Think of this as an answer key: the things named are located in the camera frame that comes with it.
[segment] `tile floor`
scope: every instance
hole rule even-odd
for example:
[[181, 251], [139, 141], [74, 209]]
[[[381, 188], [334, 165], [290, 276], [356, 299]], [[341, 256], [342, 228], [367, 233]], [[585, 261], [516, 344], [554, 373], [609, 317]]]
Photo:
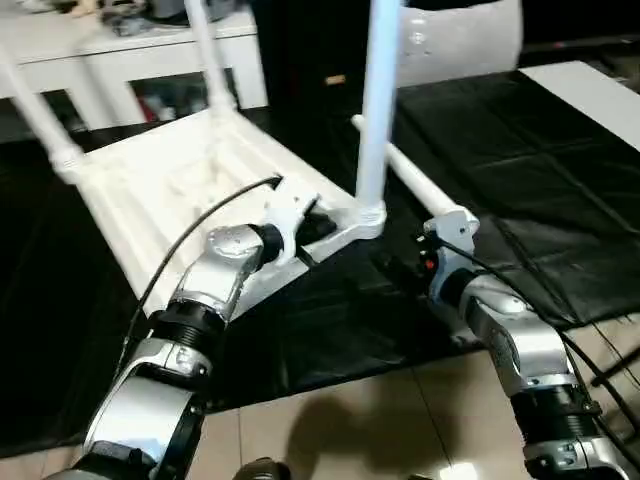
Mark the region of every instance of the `tile floor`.
[[[600, 325], [628, 352], [640, 317]], [[601, 367], [615, 359], [594, 327], [573, 338]], [[640, 364], [633, 367], [640, 376]], [[585, 370], [586, 379], [591, 375]], [[614, 384], [640, 413], [640, 385], [625, 373]], [[625, 424], [601, 389], [594, 396], [612, 425]], [[294, 480], [528, 479], [521, 438], [486, 352], [450, 358], [231, 410], [207, 418], [190, 480], [231, 480], [243, 462], [271, 456]], [[71, 465], [78, 448], [0, 461], [0, 479], [38, 480]]]

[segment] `black mat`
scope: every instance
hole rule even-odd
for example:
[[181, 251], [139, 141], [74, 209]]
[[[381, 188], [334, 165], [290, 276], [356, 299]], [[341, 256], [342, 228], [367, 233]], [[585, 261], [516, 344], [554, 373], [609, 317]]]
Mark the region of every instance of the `black mat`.
[[[479, 214], [478, 254], [543, 301], [559, 326], [573, 325], [572, 309], [583, 321], [638, 309], [640, 154], [519, 74], [405, 89], [398, 100], [399, 146]], [[250, 118], [352, 191], [357, 135], [330, 113]], [[95, 148], [140, 128], [79, 141]], [[134, 297], [77, 191], [52, 175], [37, 145], [0, 146], [0, 171], [10, 359], [0, 453], [12, 455], [81, 437]], [[393, 176], [386, 199], [382, 238], [347, 247], [234, 322], [217, 408], [460, 351], [412, 286], [374, 265], [380, 255], [413, 264], [411, 234], [426, 219]]]

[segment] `metal bracket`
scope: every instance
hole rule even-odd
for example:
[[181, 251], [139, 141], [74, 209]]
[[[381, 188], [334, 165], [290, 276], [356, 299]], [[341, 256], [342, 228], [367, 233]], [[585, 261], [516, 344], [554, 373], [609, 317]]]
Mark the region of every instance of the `metal bracket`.
[[[463, 210], [457, 210], [438, 215], [424, 224], [424, 231], [435, 232], [438, 238], [445, 240], [452, 245], [473, 254], [473, 229]], [[461, 255], [441, 247], [438, 253], [438, 269], [429, 286], [429, 297], [436, 303], [440, 303], [440, 290], [449, 275], [456, 270], [466, 268], [473, 270], [474, 266], [469, 260]]]
[[296, 256], [296, 232], [318, 197], [318, 193], [306, 184], [286, 177], [274, 190], [266, 205], [263, 223], [274, 225], [282, 236], [284, 248], [275, 261], [276, 266], [282, 266]]

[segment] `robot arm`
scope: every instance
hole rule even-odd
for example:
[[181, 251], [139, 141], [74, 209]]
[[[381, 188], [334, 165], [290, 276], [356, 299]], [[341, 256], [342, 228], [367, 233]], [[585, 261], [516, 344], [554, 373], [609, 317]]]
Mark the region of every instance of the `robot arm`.
[[558, 333], [509, 286], [477, 273], [469, 260], [438, 245], [438, 238], [472, 253], [464, 214], [436, 217], [419, 239], [427, 247], [431, 242], [436, 253], [429, 296], [455, 308], [488, 349], [524, 438], [529, 474], [541, 480], [640, 478], [600, 434], [600, 408], [580, 386]]
[[55, 480], [180, 480], [200, 439], [216, 351], [242, 287], [295, 255], [317, 195], [281, 181], [263, 225], [217, 228], [187, 269], [152, 334], [137, 346], [89, 428], [84, 456]]

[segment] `white pole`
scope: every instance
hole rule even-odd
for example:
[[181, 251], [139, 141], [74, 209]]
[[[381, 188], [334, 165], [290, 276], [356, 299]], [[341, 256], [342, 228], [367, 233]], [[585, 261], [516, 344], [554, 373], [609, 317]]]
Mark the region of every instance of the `white pole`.
[[202, 2], [203, 0], [186, 0], [185, 6], [189, 24], [200, 52], [200, 60], [202, 61], [204, 78], [207, 84], [209, 108], [214, 113], [235, 109], [235, 101], [227, 89], [222, 69], [217, 61], [217, 54], [213, 44], [215, 34], [209, 28], [207, 13]]
[[[363, 131], [365, 119], [362, 115], [354, 115], [351, 121]], [[400, 178], [424, 207], [435, 217], [444, 215], [455, 210], [463, 210], [467, 216], [467, 221], [471, 225], [473, 232], [477, 230], [480, 221], [466, 207], [455, 203], [438, 185], [436, 185], [422, 170], [415, 166], [409, 158], [400, 151], [394, 144], [387, 142], [385, 146], [387, 161], [396, 175]]]
[[42, 96], [34, 93], [13, 59], [0, 45], [0, 74], [13, 95], [12, 101], [42, 142], [49, 161], [67, 183], [73, 183], [73, 173], [79, 166], [83, 152], [76, 145]]
[[383, 210], [385, 145], [395, 99], [396, 66], [403, 0], [373, 0], [369, 20], [365, 127], [360, 137], [356, 200], [364, 212]]

